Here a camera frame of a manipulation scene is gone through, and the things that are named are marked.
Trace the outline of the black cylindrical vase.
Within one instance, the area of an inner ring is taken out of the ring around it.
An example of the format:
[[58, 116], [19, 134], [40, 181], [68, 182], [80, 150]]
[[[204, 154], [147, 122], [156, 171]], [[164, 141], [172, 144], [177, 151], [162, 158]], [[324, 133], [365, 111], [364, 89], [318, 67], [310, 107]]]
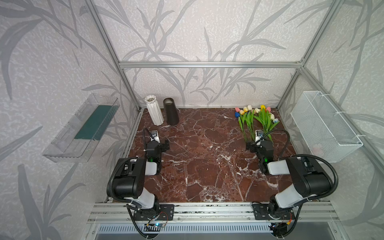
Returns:
[[179, 119], [178, 109], [176, 108], [174, 99], [166, 98], [163, 100], [163, 104], [164, 104], [167, 123], [171, 126], [177, 125], [180, 119]]

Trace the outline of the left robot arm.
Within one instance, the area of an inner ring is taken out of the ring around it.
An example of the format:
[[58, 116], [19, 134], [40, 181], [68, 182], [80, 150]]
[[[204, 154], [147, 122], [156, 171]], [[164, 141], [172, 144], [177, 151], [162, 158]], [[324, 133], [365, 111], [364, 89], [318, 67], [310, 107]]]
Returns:
[[170, 149], [170, 143], [150, 141], [143, 158], [131, 157], [118, 160], [107, 185], [107, 195], [126, 203], [131, 211], [159, 214], [160, 204], [155, 194], [145, 187], [146, 176], [156, 176], [162, 170], [162, 153]]

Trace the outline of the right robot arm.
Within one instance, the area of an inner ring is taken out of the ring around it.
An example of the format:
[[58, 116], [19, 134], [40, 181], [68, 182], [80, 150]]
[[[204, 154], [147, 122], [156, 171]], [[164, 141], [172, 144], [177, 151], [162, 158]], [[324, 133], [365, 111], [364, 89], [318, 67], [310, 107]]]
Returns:
[[262, 140], [246, 143], [246, 150], [256, 154], [259, 169], [266, 176], [289, 175], [292, 179], [292, 184], [273, 195], [267, 205], [254, 207], [256, 216], [279, 220], [292, 214], [294, 207], [327, 197], [338, 187], [336, 170], [320, 157], [302, 154], [275, 161], [273, 143]]

